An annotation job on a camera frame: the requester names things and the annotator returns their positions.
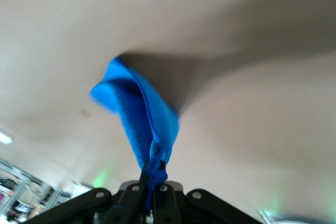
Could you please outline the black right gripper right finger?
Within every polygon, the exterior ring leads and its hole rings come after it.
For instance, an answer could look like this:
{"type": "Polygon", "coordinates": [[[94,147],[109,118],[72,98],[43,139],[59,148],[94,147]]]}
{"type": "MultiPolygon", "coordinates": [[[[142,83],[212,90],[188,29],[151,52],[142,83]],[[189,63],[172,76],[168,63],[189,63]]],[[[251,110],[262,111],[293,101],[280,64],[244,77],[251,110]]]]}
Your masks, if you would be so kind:
{"type": "Polygon", "coordinates": [[[204,189],[185,194],[165,180],[153,192],[154,223],[260,223],[204,189]]]}

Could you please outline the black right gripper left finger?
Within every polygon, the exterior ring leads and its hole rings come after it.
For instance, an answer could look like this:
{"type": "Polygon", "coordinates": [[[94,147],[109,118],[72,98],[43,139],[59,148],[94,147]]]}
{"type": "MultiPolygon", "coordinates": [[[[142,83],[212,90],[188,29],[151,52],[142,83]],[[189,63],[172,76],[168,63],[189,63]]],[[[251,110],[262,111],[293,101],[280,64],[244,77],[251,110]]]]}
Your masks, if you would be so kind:
{"type": "Polygon", "coordinates": [[[139,180],[123,183],[112,195],[105,188],[92,189],[37,215],[26,223],[133,223],[146,198],[144,163],[139,180]]]}

